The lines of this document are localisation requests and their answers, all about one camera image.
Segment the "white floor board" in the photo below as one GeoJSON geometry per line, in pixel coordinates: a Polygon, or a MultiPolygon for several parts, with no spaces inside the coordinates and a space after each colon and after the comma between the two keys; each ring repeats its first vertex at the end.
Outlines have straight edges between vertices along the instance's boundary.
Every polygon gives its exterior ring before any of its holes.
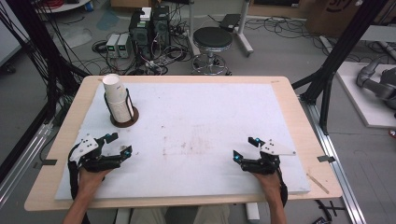
{"type": "Polygon", "coordinates": [[[337,77],[366,127],[396,129],[396,111],[388,108],[373,92],[356,84],[358,73],[364,66],[366,63],[344,62],[337,77]]]}

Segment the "white round table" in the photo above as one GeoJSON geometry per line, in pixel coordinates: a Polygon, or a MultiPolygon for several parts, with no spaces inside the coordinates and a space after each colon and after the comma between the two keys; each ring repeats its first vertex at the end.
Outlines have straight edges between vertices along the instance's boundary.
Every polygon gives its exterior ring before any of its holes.
{"type": "Polygon", "coordinates": [[[83,7],[91,0],[39,0],[35,11],[39,13],[58,13],[83,7]]]}

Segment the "grey power supply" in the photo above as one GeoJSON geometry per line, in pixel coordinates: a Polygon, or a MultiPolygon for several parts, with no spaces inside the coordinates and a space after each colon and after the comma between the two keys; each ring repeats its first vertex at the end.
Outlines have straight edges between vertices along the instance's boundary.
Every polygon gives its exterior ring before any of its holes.
{"type": "Polygon", "coordinates": [[[119,51],[118,51],[118,40],[120,36],[117,34],[113,34],[106,42],[106,50],[107,55],[110,58],[119,58],[119,51]]]}
{"type": "Polygon", "coordinates": [[[132,45],[128,34],[121,34],[118,40],[118,50],[121,58],[128,58],[131,54],[132,45]]]}

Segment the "black round stool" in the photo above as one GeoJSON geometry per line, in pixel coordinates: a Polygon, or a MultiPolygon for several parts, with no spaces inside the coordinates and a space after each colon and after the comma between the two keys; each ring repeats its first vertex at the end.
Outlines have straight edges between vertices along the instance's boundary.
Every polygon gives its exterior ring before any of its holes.
{"type": "Polygon", "coordinates": [[[200,50],[191,61],[193,72],[211,76],[232,74],[225,60],[218,55],[218,52],[229,49],[233,43],[229,32],[219,27],[203,27],[193,33],[192,41],[200,50]]]}

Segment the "stack of white paper cups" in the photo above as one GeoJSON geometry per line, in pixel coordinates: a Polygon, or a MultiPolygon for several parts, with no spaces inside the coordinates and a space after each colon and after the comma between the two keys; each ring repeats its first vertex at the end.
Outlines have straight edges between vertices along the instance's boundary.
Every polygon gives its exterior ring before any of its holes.
{"type": "Polygon", "coordinates": [[[105,88],[106,98],[109,102],[119,103],[124,99],[127,89],[124,87],[119,75],[105,75],[102,82],[105,88]]]}

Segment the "thin wooden stick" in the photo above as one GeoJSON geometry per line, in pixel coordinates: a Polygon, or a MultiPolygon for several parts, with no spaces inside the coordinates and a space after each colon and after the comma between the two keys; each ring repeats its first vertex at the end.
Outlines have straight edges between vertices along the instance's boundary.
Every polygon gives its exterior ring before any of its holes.
{"type": "Polygon", "coordinates": [[[329,194],[329,190],[326,189],[316,178],[314,178],[311,174],[306,174],[309,179],[311,179],[319,188],[321,188],[326,194],[329,194]]]}

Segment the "black flat box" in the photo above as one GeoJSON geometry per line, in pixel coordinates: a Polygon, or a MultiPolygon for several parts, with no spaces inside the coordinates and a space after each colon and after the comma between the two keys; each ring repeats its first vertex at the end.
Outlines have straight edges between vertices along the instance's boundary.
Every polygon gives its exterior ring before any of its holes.
{"type": "Polygon", "coordinates": [[[219,24],[219,27],[228,32],[233,32],[234,28],[239,24],[240,14],[226,14],[219,24]]]}

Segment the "white table leg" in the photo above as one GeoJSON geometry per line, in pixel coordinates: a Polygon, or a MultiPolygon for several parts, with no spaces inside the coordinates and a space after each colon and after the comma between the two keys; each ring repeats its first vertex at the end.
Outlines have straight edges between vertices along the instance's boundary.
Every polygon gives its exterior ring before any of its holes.
{"type": "Polygon", "coordinates": [[[257,203],[246,203],[247,220],[251,223],[258,223],[260,221],[259,206],[257,203]]]}

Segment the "teal sheet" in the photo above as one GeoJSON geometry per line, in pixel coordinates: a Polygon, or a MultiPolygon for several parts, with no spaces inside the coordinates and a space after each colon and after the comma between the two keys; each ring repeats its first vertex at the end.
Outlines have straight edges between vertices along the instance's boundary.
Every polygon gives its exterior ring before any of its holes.
{"type": "Polygon", "coordinates": [[[119,20],[120,18],[112,10],[107,10],[96,23],[96,28],[101,31],[108,31],[110,28],[115,27],[119,20]]]}

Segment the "person's leg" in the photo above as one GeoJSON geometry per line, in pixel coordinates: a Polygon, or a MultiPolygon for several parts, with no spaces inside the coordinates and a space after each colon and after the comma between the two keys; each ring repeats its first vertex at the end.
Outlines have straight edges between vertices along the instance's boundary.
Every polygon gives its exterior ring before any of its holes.
{"type": "Polygon", "coordinates": [[[230,208],[228,205],[200,206],[193,224],[229,224],[230,208]]]}
{"type": "Polygon", "coordinates": [[[167,207],[135,209],[130,224],[166,224],[166,212],[167,207]]]}

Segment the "white foam mat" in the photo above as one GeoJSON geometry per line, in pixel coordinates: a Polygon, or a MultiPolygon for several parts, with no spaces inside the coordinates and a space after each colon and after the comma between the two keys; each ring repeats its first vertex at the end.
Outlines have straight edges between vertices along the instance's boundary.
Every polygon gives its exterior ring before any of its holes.
{"type": "Polygon", "coordinates": [[[99,87],[78,132],[79,139],[117,133],[118,139],[104,146],[106,155],[123,146],[133,149],[106,177],[98,198],[258,193],[257,179],[233,161],[235,152],[259,158],[249,138],[260,138],[267,151],[284,146],[280,167],[289,192],[311,190],[272,85],[130,83],[127,88],[139,112],[134,125],[117,128],[110,122],[99,87]]]}

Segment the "person's left hand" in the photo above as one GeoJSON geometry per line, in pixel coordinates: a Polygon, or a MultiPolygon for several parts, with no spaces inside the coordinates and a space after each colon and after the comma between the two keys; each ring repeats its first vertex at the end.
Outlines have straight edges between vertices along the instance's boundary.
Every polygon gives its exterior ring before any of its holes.
{"type": "Polygon", "coordinates": [[[110,170],[92,173],[82,168],[79,171],[77,198],[83,202],[90,202],[108,173],[110,173],[110,170]]]}

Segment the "person's left leg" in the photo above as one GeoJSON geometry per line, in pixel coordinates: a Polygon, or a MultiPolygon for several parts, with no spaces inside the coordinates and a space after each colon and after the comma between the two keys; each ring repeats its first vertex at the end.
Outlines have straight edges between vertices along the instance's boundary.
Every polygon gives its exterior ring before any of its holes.
{"type": "Polygon", "coordinates": [[[166,224],[166,212],[167,207],[135,209],[130,224],[166,224]]]}

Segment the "black wire cup holder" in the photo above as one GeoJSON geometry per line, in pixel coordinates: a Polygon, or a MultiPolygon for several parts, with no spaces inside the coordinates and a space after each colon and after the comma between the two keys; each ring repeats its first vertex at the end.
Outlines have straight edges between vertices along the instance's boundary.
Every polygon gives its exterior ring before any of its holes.
{"type": "Polygon", "coordinates": [[[139,112],[133,105],[129,90],[119,103],[109,102],[104,94],[106,107],[110,113],[110,122],[118,128],[127,128],[134,125],[139,118],[139,112]]]}

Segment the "black computer tower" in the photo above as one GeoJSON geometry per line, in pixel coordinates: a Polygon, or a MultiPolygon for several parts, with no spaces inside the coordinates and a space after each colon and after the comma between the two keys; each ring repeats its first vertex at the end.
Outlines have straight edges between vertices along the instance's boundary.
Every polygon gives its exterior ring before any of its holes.
{"type": "Polygon", "coordinates": [[[162,49],[170,45],[169,6],[155,7],[152,14],[154,33],[162,49]]]}
{"type": "Polygon", "coordinates": [[[141,16],[144,11],[141,8],[133,12],[129,25],[129,33],[133,42],[133,49],[136,55],[145,59],[151,59],[151,43],[153,40],[153,28],[151,21],[143,21],[141,16]]]}

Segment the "person's right leg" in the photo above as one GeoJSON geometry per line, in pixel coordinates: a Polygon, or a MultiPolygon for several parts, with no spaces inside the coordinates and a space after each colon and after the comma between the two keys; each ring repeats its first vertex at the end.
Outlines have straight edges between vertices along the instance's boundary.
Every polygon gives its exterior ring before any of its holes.
{"type": "Polygon", "coordinates": [[[228,205],[200,206],[193,224],[229,224],[230,208],[228,205]]]}

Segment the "aluminium rail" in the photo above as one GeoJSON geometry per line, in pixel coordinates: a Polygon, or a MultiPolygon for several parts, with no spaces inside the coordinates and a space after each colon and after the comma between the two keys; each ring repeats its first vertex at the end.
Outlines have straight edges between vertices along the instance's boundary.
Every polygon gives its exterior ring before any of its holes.
{"type": "Polygon", "coordinates": [[[324,154],[329,158],[334,158],[329,164],[335,174],[338,184],[342,190],[342,201],[352,224],[367,224],[359,203],[354,195],[353,189],[349,184],[347,175],[344,171],[341,161],[337,155],[332,139],[319,126],[319,111],[315,105],[309,105],[300,101],[302,108],[311,122],[311,126],[320,142],[324,154]]]}
{"type": "Polygon", "coordinates": [[[27,138],[27,144],[22,148],[21,155],[0,184],[0,210],[7,203],[9,196],[21,181],[40,149],[44,146],[52,129],[53,125],[51,123],[41,124],[33,135],[27,138]]]}

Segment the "person's right hand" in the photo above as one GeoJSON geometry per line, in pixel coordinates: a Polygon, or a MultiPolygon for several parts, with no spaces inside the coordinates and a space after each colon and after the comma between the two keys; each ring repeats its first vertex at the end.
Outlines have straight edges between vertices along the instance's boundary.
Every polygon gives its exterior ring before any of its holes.
{"type": "Polygon", "coordinates": [[[260,182],[265,198],[268,202],[280,201],[280,180],[276,174],[253,174],[260,182]]]}

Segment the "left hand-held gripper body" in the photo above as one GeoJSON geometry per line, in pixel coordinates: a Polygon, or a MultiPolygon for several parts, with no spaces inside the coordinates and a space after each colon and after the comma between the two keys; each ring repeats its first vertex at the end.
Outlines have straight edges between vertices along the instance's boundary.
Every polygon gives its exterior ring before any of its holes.
{"type": "Polygon", "coordinates": [[[96,139],[89,134],[83,137],[69,152],[68,164],[92,173],[120,168],[120,155],[103,156],[103,147],[98,146],[96,139]]]}

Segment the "white power strip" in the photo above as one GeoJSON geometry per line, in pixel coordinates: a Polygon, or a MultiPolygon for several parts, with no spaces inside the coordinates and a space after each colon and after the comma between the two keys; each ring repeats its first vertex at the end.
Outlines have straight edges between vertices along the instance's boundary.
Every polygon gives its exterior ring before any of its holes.
{"type": "Polygon", "coordinates": [[[326,49],[326,51],[327,51],[328,53],[331,53],[331,52],[332,52],[332,44],[330,43],[330,41],[328,40],[328,38],[325,37],[325,36],[323,36],[323,35],[321,35],[321,36],[319,37],[319,39],[320,39],[320,41],[321,41],[323,47],[326,49]]]}

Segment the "white metal stand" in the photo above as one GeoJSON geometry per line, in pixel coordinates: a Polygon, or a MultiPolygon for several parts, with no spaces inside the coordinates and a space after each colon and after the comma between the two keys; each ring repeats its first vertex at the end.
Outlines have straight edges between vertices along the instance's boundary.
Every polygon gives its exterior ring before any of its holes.
{"type": "MultiPolygon", "coordinates": [[[[191,54],[193,56],[199,55],[200,50],[193,43],[193,31],[194,31],[194,0],[188,0],[189,2],[189,28],[187,29],[187,37],[189,41],[189,46],[191,49],[191,54]]],[[[246,52],[247,56],[254,52],[253,48],[250,46],[247,38],[244,35],[245,23],[247,21],[248,7],[250,0],[243,0],[243,5],[241,9],[241,18],[239,25],[233,29],[236,33],[237,39],[242,44],[243,50],[246,52]]]]}

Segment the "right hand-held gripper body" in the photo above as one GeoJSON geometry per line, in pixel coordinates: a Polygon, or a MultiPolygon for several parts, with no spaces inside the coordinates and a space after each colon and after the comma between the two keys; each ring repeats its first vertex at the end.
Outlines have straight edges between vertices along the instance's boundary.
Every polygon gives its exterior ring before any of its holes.
{"type": "Polygon", "coordinates": [[[294,156],[294,149],[286,147],[273,139],[264,141],[265,144],[259,148],[260,157],[257,160],[248,159],[248,164],[242,164],[245,172],[261,175],[271,175],[279,170],[280,156],[294,156]]]}

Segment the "cardboard box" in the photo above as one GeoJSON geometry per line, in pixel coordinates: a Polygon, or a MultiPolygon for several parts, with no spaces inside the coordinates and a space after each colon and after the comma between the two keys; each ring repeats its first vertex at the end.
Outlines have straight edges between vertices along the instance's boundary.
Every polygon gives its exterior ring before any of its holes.
{"type": "Polygon", "coordinates": [[[315,0],[305,28],[311,35],[339,37],[366,0],[315,0]]]}

